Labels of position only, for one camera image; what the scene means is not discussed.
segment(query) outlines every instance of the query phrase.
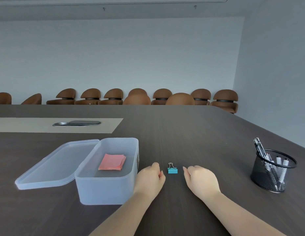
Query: stack of pink sticky notes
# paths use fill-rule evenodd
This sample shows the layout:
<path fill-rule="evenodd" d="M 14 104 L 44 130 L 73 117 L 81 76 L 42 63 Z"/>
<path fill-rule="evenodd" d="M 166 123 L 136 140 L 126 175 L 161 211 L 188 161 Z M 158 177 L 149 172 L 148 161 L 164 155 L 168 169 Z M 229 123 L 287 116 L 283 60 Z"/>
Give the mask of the stack of pink sticky notes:
<path fill-rule="evenodd" d="M 99 170 L 122 170 L 126 156 L 105 154 Z"/>

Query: brown chair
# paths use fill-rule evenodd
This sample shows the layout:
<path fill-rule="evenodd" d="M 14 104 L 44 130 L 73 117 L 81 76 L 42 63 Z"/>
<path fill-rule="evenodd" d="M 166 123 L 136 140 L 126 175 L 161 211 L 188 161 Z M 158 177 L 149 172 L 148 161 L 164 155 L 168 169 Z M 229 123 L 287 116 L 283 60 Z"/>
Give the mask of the brown chair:
<path fill-rule="evenodd" d="M 98 101 L 99 105 L 121 105 L 123 103 L 122 89 L 111 89 L 104 95 L 105 100 Z"/>
<path fill-rule="evenodd" d="M 158 89 L 152 98 L 155 98 L 151 102 L 151 105 L 166 105 L 168 98 L 172 95 L 172 92 L 168 89 Z"/>
<path fill-rule="evenodd" d="M 0 93 L 0 104 L 11 104 L 11 95 L 9 93 Z"/>
<path fill-rule="evenodd" d="M 231 89 L 218 91 L 213 99 L 216 101 L 211 102 L 211 106 L 219 107 L 232 114 L 235 114 L 238 111 L 238 104 L 233 102 L 238 101 L 238 95 Z"/>
<path fill-rule="evenodd" d="M 99 99 L 101 98 L 101 92 L 99 89 L 91 88 L 83 92 L 80 98 L 83 100 L 75 101 L 76 105 L 95 105 L 98 104 Z"/>
<path fill-rule="evenodd" d="M 147 92 L 143 89 L 140 89 L 140 88 L 136 88 L 136 89 L 132 89 L 128 95 L 133 95 L 133 94 L 146 94 L 147 95 Z"/>
<path fill-rule="evenodd" d="M 168 98 L 166 105 L 195 105 L 195 101 L 187 93 L 175 93 Z"/>
<path fill-rule="evenodd" d="M 123 105 L 150 105 L 151 100 L 146 94 L 133 94 L 127 96 L 124 100 Z"/>
<path fill-rule="evenodd" d="M 209 105 L 208 101 L 211 99 L 211 93 L 207 89 L 197 89 L 191 93 L 195 100 L 195 105 Z"/>
<path fill-rule="evenodd" d="M 76 90 L 72 88 L 64 89 L 60 91 L 60 93 L 56 97 L 62 99 L 48 100 L 46 101 L 46 104 L 62 104 L 62 105 L 74 104 L 76 97 Z"/>
<path fill-rule="evenodd" d="M 24 100 L 22 104 L 42 104 L 42 95 L 40 93 L 36 93 Z"/>

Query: dark wooden table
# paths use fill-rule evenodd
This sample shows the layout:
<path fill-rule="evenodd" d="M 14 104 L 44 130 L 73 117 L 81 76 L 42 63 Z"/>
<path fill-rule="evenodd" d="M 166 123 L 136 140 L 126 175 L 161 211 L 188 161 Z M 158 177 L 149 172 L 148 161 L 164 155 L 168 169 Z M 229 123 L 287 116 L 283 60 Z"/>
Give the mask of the dark wooden table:
<path fill-rule="evenodd" d="M 139 139 L 139 170 L 159 162 L 179 173 L 166 182 L 135 235 L 229 235 L 186 186 L 182 166 L 212 170 L 221 191 L 288 236 L 305 236 L 305 148 L 212 106 L 0 105 L 0 117 L 124 118 L 112 134 L 0 133 L 0 235 L 87 236 L 119 206 L 85 206 L 76 182 L 18 190 L 14 181 L 63 143 L 109 137 Z M 249 178 L 255 160 L 253 138 L 265 148 L 291 155 L 283 194 L 256 186 Z"/>

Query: plastic lid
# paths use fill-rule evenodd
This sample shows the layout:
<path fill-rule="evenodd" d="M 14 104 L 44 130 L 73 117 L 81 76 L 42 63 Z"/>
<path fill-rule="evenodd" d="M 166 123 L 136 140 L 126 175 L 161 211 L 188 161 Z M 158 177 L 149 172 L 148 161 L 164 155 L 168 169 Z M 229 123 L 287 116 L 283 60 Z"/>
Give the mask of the plastic lid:
<path fill-rule="evenodd" d="M 100 142 L 98 139 L 69 142 L 16 179 L 18 189 L 61 186 L 75 178 L 75 171 Z"/>

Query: binder clip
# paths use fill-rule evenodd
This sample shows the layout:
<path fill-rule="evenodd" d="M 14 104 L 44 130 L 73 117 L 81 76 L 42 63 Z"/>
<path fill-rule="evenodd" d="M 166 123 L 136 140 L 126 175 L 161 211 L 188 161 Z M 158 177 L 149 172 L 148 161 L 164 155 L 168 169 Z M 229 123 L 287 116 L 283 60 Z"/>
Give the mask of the binder clip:
<path fill-rule="evenodd" d="M 168 163 L 168 174 L 178 174 L 178 169 L 173 166 L 173 163 Z"/>

